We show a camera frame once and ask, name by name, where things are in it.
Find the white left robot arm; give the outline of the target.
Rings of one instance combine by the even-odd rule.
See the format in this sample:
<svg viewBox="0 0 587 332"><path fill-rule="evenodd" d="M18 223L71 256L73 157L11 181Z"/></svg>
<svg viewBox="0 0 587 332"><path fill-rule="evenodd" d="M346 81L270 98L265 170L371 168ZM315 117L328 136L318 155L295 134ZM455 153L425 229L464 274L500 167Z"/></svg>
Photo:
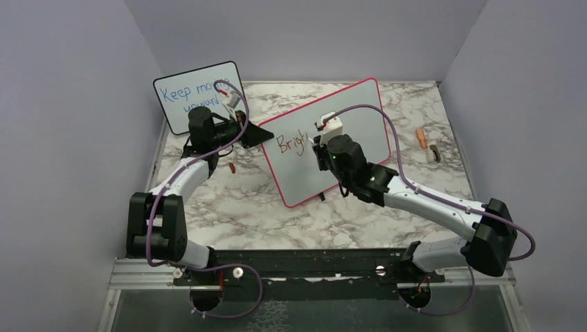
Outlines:
<svg viewBox="0 0 587 332"><path fill-rule="evenodd" d="M151 266L177 264L191 267L201 284L217 277L212 249L189 240L184 204L214 173L220 151L241 144L257 147L274 134L249 122L243 111L224 118L207 107L188 112L189 139L174 173L149 192L136 192L129 200L126 251L145 258Z"/></svg>

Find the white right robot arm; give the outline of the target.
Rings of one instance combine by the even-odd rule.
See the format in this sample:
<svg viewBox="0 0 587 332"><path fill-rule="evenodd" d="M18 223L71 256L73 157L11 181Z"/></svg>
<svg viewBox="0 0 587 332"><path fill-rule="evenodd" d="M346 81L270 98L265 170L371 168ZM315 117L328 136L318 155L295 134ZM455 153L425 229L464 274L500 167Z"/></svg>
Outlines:
<svg viewBox="0 0 587 332"><path fill-rule="evenodd" d="M404 279L415 282L434 270L460 266L491 277L504 274L517 238L504 202L461 200L404 182L398 171L367 161L360 144L347 134L325 144L316 136L312 149L319 170L335 176L343 196L403 210L455 233L450 239L411 243L399 263Z"/></svg>

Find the pink framed whiteboard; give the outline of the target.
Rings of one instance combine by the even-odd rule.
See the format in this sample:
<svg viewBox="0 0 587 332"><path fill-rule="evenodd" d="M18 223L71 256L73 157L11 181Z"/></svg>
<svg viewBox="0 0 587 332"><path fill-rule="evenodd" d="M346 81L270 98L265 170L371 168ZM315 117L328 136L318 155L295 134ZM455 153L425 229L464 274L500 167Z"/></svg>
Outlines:
<svg viewBox="0 0 587 332"><path fill-rule="evenodd" d="M319 170L309 139L318 135L314 123L321 116L354 105L358 108L341 115L343 133L361 145L369 162L386 162L392 149L385 119L370 109L381 106L378 82L372 77L260 123L275 136L262 143L262 150L286 207L296 207L337 186L330 172Z"/></svg>

